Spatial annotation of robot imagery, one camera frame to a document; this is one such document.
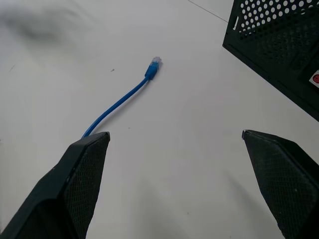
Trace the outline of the black perforated computer case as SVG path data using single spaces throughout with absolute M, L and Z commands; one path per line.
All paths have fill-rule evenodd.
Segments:
M 223 47 L 319 121 L 319 0 L 234 0 Z

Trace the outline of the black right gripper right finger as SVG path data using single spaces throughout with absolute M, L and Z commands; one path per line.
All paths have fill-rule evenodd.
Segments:
M 242 132 L 260 192 L 285 239 L 319 239 L 319 165 L 295 142 Z

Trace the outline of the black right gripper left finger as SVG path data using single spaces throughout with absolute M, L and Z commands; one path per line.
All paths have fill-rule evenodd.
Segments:
M 110 134 L 71 144 L 35 185 L 0 239 L 85 239 L 94 215 Z

